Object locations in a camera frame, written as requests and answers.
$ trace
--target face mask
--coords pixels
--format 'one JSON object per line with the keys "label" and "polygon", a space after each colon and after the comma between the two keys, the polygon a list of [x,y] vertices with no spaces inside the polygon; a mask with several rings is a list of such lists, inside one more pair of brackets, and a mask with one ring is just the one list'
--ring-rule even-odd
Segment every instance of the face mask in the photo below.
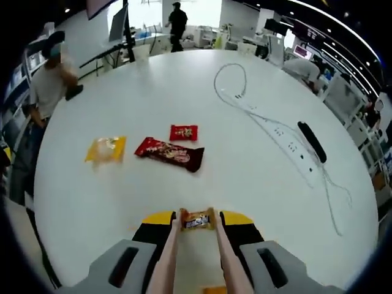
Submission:
{"label": "face mask", "polygon": [[50,50],[50,57],[56,57],[57,55],[60,55],[60,54],[61,54],[61,44],[56,44]]}

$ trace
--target red chocolate bar wrapper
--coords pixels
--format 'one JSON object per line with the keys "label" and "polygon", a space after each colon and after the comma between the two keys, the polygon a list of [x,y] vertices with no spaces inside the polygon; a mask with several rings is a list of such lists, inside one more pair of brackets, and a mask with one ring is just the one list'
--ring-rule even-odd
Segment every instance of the red chocolate bar wrapper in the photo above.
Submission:
{"label": "red chocolate bar wrapper", "polygon": [[171,125],[170,128],[170,141],[176,140],[190,140],[197,141],[197,126],[175,126]]}
{"label": "red chocolate bar wrapper", "polygon": [[204,148],[191,149],[147,137],[136,149],[135,155],[149,157],[168,164],[184,167],[195,173],[200,168]]}

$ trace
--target cap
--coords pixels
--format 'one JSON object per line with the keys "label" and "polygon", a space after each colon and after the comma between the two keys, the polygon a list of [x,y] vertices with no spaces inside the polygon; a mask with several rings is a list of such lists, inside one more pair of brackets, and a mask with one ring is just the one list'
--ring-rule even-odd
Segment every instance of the cap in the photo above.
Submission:
{"label": "cap", "polygon": [[53,56],[52,48],[54,48],[57,44],[63,43],[66,39],[66,34],[64,31],[56,31],[45,41],[42,48],[42,56],[44,58],[50,58]]}

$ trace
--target man in black shirt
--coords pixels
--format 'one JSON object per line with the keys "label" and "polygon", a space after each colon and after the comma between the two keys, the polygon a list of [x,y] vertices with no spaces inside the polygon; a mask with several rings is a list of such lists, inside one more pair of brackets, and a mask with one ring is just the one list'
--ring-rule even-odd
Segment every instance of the man in black shirt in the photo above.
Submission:
{"label": "man in black shirt", "polygon": [[169,22],[166,24],[166,28],[171,24],[170,30],[170,42],[172,45],[171,52],[183,51],[183,46],[181,46],[179,40],[182,38],[186,22],[188,18],[186,13],[183,12],[180,7],[181,4],[179,2],[173,3],[174,10],[169,16]]}

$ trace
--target man in white shirt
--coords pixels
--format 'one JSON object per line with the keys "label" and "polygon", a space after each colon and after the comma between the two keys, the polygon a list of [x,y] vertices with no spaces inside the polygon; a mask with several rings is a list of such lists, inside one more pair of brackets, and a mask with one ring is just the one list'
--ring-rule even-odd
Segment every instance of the man in white shirt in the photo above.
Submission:
{"label": "man in white shirt", "polygon": [[43,134],[57,103],[65,95],[69,96],[71,93],[74,96],[83,90],[82,85],[78,86],[78,78],[72,71],[71,61],[61,56],[61,43],[64,39],[65,33],[62,31],[53,33],[47,39],[42,49],[42,56],[47,61],[31,78],[30,115],[34,122],[31,129],[31,185],[34,185],[35,167]]}
{"label": "man in white shirt", "polygon": [[283,69],[288,74],[300,77],[314,93],[318,92],[314,83],[319,79],[321,72],[316,63],[304,58],[295,58],[284,62]]}

